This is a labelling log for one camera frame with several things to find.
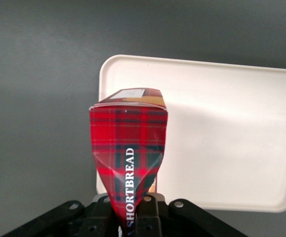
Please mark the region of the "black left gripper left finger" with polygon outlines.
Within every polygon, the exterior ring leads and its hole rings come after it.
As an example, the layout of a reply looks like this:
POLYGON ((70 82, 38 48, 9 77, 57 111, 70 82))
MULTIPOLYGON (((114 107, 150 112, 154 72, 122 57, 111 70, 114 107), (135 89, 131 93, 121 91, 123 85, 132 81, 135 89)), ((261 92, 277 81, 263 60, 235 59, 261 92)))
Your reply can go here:
POLYGON ((5 237, 118 237, 120 227, 107 194, 84 206, 67 201, 4 234, 5 237))

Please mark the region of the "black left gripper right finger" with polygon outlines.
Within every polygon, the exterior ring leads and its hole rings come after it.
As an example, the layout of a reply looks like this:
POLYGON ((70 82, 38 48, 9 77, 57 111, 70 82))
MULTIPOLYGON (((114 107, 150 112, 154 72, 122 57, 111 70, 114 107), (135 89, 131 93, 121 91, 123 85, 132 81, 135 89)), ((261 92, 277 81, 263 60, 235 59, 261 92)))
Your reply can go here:
POLYGON ((246 235, 186 199, 166 204, 147 194, 136 210, 135 237, 245 237, 246 235))

